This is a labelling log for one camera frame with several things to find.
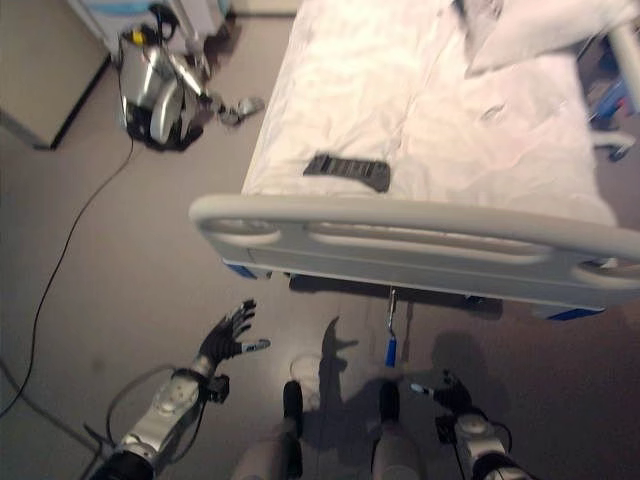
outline black remote control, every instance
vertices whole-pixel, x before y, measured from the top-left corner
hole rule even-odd
[[[333,175],[360,180],[376,192],[386,192],[391,184],[391,168],[387,162],[340,158],[318,153],[305,168],[303,175]]]

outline black robotic glove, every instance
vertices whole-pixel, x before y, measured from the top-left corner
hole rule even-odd
[[[255,308],[255,300],[245,300],[238,308],[225,315],[204,339],[200,345],[199,353],[209,359],[214,369],[222,360],[227,360],[241,353],[262,350],[271,345],[267,339],[248,343],[236,340],[243,332],[251,328],[251,324],[247,322],[255,316]]]

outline bed rail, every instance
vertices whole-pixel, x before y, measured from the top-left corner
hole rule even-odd
[[[620,228],[383,198],[210,195],[192,204],[190,217],[226,263],[249,269],[522,300],[558,312],[640,296],[640,232]]]

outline blue stripe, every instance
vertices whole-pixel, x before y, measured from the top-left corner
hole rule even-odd
[[[132,3],[87,3],[90,10],[107,15],[131,16],[141,15],[149,12],[151,2],[132,2]]]
[[[227,262],[224,262],[224,264],[227,267],[229,267],[231,270],[236,272],[238,275],[240,275],[241,277],[253,278],[253,279],[258,278],[253,273],[251,273],[251,270],[249,270],[247,267],[243,267],[242,265],[234,265],[233,263],[227,263]]]
[[[573,320],[574,318],[589,317],[591,315],[597,315],[604,312],[602,310],[588,310],[586,308],[575,308],[566,312],[559,313],[553,317],[549,317],[549,320]]]

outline bed mattress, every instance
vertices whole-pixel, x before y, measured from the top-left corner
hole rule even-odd
[[[383,195],[614,225],[574,57],[467,78],[465,35],[448,0],[303,2],[243,193]],[[303,176],[318,152],[385,160],[389,191]]]

